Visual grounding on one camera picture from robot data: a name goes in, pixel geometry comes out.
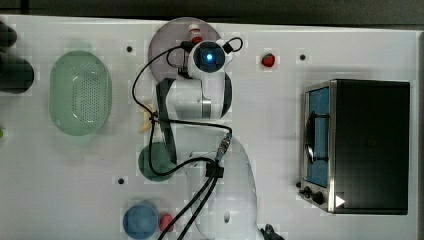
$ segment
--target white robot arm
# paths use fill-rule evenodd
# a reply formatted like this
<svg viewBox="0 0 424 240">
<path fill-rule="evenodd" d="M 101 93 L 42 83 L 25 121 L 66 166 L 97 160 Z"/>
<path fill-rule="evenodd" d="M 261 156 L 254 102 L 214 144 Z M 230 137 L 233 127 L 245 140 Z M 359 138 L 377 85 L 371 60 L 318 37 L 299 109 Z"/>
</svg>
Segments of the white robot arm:
<svg viewBox="0 0 424 240">
<path fill-rule="evenodd" d="M 190 52 L 189 78 L 162 80 L 155 89 L 155 105 L 171 162 L 176 164 L 202 156 L 219 159 L 219 166 L 224 168 L 222 178 L 218 179 L 207 199 L 207 207 L 197 216 L 196 227 L 207 239 L 263 240 L 265 234 L 256 224 L 255 181 L 249 158 L 240 142 L 232 138 L 228 152 L 228 145 L 220 152 L 220 142 L 225 135 L 222 130 L 178 124 L 184 123 L 181 120 L 185 119 L 219 119 L 225 115 L 232 95 L 225 66 L 232 61 L 234 50 L 229 41 L 223 40 L 203 41 L 185 49 Z M 229 144 L 230 139 L 227 135 L 223 141 Z M 206 182 L 206 172 L 207 164 L 203 162 L 186 166 L 190 200 Z M 205 196 L 203 193 L 194 202 L 193 212 Z"/>
<path fill-rule="evenodd" d="M 233 59 L 232 48 L 222 39 L 192 47 L 187 71 L 190 79 L 173 81 L 166 94 L 170 119 L 219 119 L 231 105 L 231 80 L 225 73 Z"/>
</svg>

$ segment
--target white tabletop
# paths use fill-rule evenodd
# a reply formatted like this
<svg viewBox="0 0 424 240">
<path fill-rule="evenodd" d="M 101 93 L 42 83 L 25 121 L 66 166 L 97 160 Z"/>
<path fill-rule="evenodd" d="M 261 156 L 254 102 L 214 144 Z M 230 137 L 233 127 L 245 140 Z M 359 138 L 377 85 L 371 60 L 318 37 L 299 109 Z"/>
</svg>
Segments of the white tabletop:
<svg viewBox="0 0 424 240">
<path fill-rule="evenodd" d="M 137 133 L 143 119 L 130 95 L 134 77 L 146 63 L 149 41 L 164 22 L 11 15 L 0 20 L 18 33 L 10 52 L 27 59 L 36 72 L 28 92 L 0 93 L 0 127 L 8 130 L 0 140 L 0 238 L 127 239 L 122 216 L 145 199 L 175 216 L 188 201 L 185 176 L 181 171 L 158 184 L 140 173 L 137 158 L 148 136 Z M 225 119 L 252 162 L 258 224 L 272 224 L 287 240 L 415 239 L 419 33 L 212 25 L 224 39 L 245 40 L 228 67 L 233 105 Z M 107 66 L 113 89 L 108 121 L 83 146 L 71 144 L 48 112 L 51 68 L 80 42 L 90 44 Z M 133 52 L 126 51 L 128 45 Z M 278 59 L 272 70 L 259 64 L 267 52 Z M 300 54 L 307 59 L 300 61 Z M 300 93 L 333 78 L 410 81 L 408 215 L 329 215 L 298 196 Z M 137 88 L 139 98 L 149 99 L 152 88 L 146 73 Z M 116 184 L 119 177 L 127 179 L 125 185 Z M 182 228 L 178 223 L 177 231 Z M 169 235 L 175 239 L 176 232 Z M 201 237 L 195 227 L 190 237 Z"/>
</svg>

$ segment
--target green colander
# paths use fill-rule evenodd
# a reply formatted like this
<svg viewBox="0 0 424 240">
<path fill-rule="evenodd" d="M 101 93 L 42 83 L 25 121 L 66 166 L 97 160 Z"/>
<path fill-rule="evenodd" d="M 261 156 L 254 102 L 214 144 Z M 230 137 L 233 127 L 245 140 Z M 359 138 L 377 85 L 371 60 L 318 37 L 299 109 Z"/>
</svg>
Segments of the green colander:
<svg viewBox="0 0 424 240">
<path fill-rule="evenodd" d="M 110 113 L 111 87 L 109 73 L 96 56 L 85 51 L 63 55 L 50 74 L 51 119 L 72 136 L 94 133 Z"/>
</svg>

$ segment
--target metal frame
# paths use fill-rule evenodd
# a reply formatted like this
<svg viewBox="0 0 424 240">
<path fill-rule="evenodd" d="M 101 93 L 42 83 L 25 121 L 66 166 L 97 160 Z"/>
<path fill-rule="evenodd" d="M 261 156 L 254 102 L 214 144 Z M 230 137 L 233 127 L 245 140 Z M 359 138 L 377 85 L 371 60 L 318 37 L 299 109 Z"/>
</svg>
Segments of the metal frame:
<svg viewBox="0 0 424 240">
<path fill-rule="evenodd" d="M 309 92 L 318 90 L 321 88 L 328 87 L 330 90 L 330 122 L 329 122 L 329 128 L 328 128 L 328 186 L 327 188 L 318 186 L 316 184 L 313 184 L 311 182 L 308 182 L 306 180 L 307 176 L 307 161 L 308 157 L 305 153 L 305 137 L 302 139 L 302 156 L 301 156 L 301 184 L 302 188 L 309 187 L 312 192 L 318 192 L 320 191 L 324 196 L 324 203 L 321 205 L 316 204 L 312 199 L 305 198 L 303 195 L 301 197 L 310 202 L 311 204 L 323 209 L 324 211 L 327 211 L 329 213 L 333 213 L 335 211 L 335 194 L 334 194 L 334 177 L 335 177 L 335 133 L 336 133 L 336 101 L 331 101 L 331 99 L 336 99 L 337 94 L 337 80 L 331 80 L 324 83 L 316 84 L 310 87 L 305 88 L 303 94 L 304 94 L 304 121 L 303 121 L 303 128 L 306 128 L 306 122 L 309 116 Z"/>
</svg>

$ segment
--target blue cup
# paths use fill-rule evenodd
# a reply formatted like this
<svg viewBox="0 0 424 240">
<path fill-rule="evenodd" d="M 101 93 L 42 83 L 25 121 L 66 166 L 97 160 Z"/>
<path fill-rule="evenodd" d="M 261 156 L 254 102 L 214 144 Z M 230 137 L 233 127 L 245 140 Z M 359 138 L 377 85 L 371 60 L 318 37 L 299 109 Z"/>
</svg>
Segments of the blue cup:
<svg viewBox="0 0 424 240">
<path fill-rule="evenodd" d="M 153 204 L 142 202 L 125 213 L 122 224 L 131 238 L 146 239 L 155 233 L 158 222 L 159 214 Z"/>
</svg>

